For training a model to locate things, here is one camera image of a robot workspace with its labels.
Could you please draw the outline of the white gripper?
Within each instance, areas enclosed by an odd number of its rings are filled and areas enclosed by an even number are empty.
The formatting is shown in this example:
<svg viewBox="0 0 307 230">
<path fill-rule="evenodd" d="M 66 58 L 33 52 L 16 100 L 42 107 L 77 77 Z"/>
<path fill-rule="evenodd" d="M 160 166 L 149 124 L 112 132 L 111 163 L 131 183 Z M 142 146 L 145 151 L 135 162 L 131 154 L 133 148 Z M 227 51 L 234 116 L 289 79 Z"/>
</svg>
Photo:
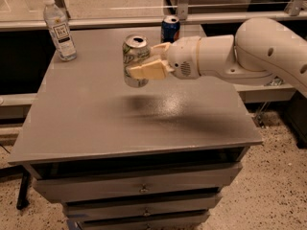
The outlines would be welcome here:
<svg viewBox="0 0 307 230">
<path fill-rule="evenodd" d="M 195 80 L 201 75 L 197 66 L 196 49 L 199 36 L 183 37 L 174 43 L 164 42 L 151 47 L 153 60 L 130 62 L 125 65 L 131 78 L 163 80 L 169 73 L 181 80 Z"/>
</svg>

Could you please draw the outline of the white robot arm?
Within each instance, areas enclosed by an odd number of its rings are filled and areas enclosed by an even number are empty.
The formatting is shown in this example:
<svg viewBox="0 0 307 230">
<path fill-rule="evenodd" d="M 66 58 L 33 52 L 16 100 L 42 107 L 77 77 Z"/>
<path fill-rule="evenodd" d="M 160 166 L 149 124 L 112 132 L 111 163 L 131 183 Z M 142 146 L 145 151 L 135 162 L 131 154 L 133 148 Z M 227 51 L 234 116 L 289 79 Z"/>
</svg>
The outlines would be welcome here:
<svg viewBox="0 0 307 230">
<path fill-rule="evenodd" d="M 236 34 L 182 37 L 152 47 L 151 56 L 127 68 L 137 80 L 202 76 L 234 84 L 265 85 L 279 77 L 307 96 L 307 40 L 279 22 L 257 17 Z"/>
</svg>

